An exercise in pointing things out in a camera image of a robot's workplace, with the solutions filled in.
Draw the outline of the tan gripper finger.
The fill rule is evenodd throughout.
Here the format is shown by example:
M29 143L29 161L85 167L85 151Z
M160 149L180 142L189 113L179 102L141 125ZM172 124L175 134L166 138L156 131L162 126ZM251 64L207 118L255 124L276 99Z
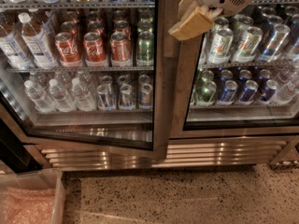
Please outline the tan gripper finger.
M178 12L185 13L186 11L193 11L198 5L198 0L180 0L178 4Z
M188 8L179 22L168 33L179 41L195 38L212 28L214 20L223 12L221 7L211 9L207 6Z

